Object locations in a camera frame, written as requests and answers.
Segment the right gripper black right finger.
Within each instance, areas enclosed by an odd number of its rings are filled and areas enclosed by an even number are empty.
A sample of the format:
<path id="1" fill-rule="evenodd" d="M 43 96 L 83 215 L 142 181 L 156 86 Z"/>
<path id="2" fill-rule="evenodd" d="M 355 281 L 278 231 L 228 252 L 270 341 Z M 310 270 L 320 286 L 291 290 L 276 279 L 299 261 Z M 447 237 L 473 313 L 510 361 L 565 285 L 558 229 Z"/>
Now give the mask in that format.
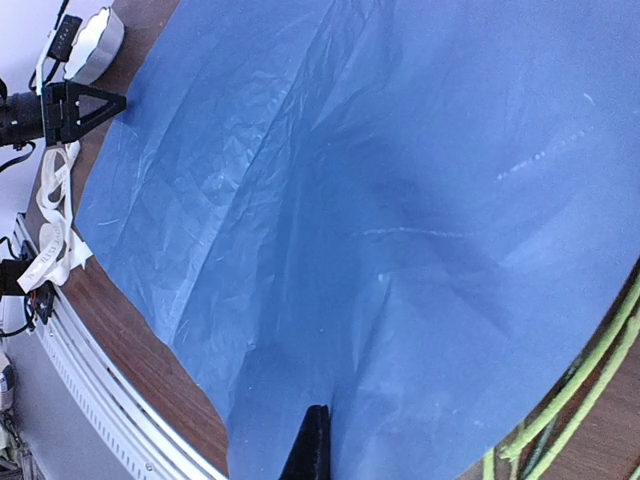
<path id="1" fill-rule="evenodd" d="M 307 409 L 279 479 L 331 479 L 331 415 L 327 405 Z"/>

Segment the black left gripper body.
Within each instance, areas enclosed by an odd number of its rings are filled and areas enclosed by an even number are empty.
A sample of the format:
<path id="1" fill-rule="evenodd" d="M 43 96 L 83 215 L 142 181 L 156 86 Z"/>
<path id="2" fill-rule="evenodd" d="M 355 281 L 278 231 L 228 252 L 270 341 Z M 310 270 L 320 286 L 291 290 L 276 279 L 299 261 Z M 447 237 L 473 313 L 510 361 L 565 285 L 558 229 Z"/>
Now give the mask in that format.
<path id="1" fill-rule="evenodd" d="M 41 97 L 34 91 L 10 95 L 1 81 L 1 146 L 21 149 L 45 137 Z"/>

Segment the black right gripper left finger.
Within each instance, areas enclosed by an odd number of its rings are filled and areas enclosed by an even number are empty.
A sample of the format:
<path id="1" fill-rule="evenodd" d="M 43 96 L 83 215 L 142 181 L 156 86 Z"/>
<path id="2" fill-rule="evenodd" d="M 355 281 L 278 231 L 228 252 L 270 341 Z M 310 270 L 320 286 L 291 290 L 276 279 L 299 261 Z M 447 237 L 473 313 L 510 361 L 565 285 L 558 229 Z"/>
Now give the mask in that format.
<path id="1" fill-rule="evenodd" d="M 123 95 L 71 81 L 50 83 L 41 91 L 47 146 L 70 144 L 127 107 Z"/>

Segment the blue wrapping paper sheet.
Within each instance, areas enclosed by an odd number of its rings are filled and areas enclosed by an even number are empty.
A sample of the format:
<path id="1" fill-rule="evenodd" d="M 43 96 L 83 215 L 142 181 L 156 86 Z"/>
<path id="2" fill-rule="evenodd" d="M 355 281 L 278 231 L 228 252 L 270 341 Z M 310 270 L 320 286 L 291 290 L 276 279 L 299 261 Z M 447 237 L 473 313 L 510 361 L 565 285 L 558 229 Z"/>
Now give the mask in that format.
<path id="1" fill-rule="evenodd" d="M 451 479 L 639 255 L 635 1 L 184 1 L 76 217 L 235 479 Z"/>

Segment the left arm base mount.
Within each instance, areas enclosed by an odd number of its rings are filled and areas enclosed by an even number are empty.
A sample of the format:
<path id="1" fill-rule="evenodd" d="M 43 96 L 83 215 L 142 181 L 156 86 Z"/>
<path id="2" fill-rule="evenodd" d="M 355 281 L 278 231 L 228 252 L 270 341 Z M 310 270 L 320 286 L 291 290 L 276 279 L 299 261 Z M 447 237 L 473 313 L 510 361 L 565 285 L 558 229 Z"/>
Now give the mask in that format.
<path id="1" fill-rule="evenodd" d="M 3 259 L 1 261 L 1 297 L 22 297 L 25 309 L 25 326 L 16 331 L 3 333 L 4 337 L 17 335 L 27 329 L 34 330 L 35 322 L 49 322 L 54 310 L 55 289 L 46 281 L 39 287 L 24 288 L 19 278 L 27 272 L 30 261 L 26 259 Z"/>

